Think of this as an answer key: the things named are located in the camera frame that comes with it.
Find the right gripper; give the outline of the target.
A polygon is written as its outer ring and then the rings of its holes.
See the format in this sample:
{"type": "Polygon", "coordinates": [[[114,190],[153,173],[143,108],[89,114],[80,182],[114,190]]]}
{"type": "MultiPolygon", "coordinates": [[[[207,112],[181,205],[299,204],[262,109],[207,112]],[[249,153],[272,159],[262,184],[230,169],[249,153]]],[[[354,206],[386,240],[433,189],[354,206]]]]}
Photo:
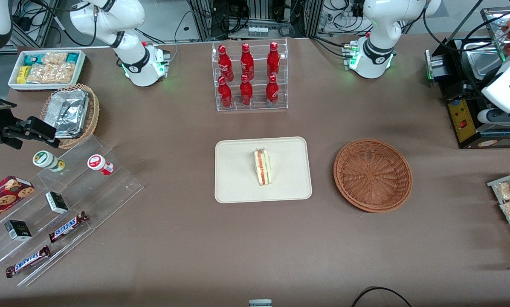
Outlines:
{"type": "Polygon", "coordinates": [[[12,109],[15,103],[0,98],[0,144],[19,150],[24,140],[37,140],[58,148],[60,141],[55,137],[56,128],[34,116],[21,120],[15,117],[12,109]]]}

